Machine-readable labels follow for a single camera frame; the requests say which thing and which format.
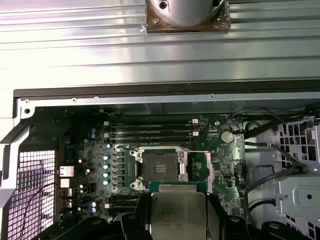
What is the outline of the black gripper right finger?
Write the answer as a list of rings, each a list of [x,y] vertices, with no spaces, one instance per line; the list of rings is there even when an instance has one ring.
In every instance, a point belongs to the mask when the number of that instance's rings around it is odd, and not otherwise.
[[[257,228],[239,216],[228,215],[217,195],[206,195],[207,228],[213,240],[307,240],[304,234],[277,221]]]

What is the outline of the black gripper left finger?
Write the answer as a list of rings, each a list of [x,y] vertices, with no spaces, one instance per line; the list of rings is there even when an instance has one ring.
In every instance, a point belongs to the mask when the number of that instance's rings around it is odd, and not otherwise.
[[[149,221],[151,194],[143,193],[134,212],[122,213],[108,223],[92,216],[78,222],[55,223],[41,233],[42,240],[150,240],[146,229]]]

